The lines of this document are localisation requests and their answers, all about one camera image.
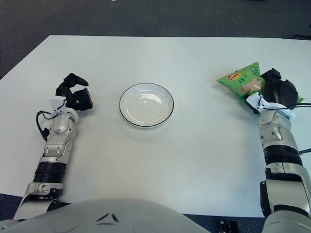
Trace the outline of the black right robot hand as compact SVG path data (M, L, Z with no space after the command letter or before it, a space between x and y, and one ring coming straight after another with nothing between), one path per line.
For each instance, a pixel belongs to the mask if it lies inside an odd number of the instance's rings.
M293 109L298 103L298 92L289 80L282 80L281 74L274 68L261 74L265 80L263 97L267 102L282 104Z

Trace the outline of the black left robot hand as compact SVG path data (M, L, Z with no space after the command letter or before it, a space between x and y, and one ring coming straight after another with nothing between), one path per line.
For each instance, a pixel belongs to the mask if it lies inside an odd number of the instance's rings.
M72 92L70 89L76 85L84 86L84 89ZM66 107L76 111L85 111L93 107L90 93L87 89L88 82L83 78L70 73L56 89L56 96L66 98Z

